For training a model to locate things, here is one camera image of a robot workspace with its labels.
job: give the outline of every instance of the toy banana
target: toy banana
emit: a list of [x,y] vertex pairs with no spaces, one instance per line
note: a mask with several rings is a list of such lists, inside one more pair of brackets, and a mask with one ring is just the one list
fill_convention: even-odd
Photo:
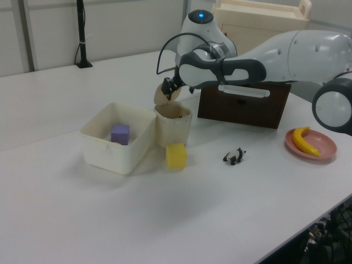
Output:
[[296,128],[292,134],[293,143],[302,152],[304,152],[306,154],[313,155],[313,156],[320,157],[319,151],[315,147],[310,145],[307,141],[305,141],[305,139],[302,137],[302,134],[309,129],[310,129],[309,126],[306,126],[304,128]]

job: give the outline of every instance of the purple cube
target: purple cube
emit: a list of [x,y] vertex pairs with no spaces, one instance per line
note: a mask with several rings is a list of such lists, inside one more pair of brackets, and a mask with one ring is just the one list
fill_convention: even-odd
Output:
[[111,142],[117,142],[121,145],[128,145],[130,139],[129,125],[114,125],[111,131]]

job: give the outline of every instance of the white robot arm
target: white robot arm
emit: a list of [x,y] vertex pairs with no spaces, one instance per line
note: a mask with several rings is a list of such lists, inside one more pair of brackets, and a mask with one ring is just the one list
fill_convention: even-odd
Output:
[[[315,118],[330,130],[352,135],[352,73],[348,73],[352,68],[352,40],[346,35],[290,31],[237,56],[235,44],[222,34],[210,12],[191,12],[181,30],[186,32],[199,38],[180,38],[175,60],[177,86],[188,85],[192,92],[211,85],[267,81],[325,84],[312,104]],[[176,89],[165,85],[162,91],[167,95]]]

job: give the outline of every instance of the black stand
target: black stand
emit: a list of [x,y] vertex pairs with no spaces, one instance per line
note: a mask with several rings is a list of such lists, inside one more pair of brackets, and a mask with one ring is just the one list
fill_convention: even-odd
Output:
[[84,12],[83,0],[77,0],[77,15],[78,15],[78,31],[79,31],[79,45],[81,50],[81,62],[77,64],[78,68],[89,68],[93,65],[87,60],[86,53],[86,38],[84,34]]

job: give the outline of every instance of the brown wooden box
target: brown wooden box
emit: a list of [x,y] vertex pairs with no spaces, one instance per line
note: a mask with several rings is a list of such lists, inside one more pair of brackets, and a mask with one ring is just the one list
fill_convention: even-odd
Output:
[[269,90],[270,95],[257,98],[207,87],[201,91],[198,117],[277,129],[291,85],[266,82],[243,87]]

